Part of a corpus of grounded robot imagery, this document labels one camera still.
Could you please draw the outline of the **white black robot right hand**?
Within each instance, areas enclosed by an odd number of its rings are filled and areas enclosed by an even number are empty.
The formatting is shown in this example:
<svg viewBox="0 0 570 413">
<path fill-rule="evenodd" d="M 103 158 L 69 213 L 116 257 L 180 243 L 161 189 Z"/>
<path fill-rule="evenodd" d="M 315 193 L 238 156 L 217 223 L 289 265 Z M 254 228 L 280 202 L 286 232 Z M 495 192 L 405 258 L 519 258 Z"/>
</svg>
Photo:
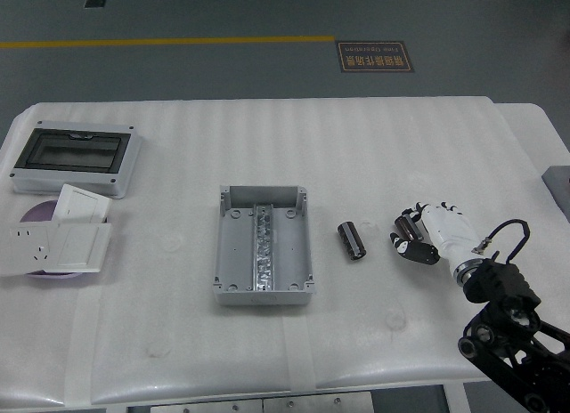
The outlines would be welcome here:
<svg viewBox="0 0 570 413">
<path fill-rule="evenodd" d="M 418 203 L 402 211 L 395 227 L 390 239 L 399 256 L 425 265 L 444 259 L 457 282 L 483 261 L 474 251 L 479 237 L 456 206 Z"/>
</svg>

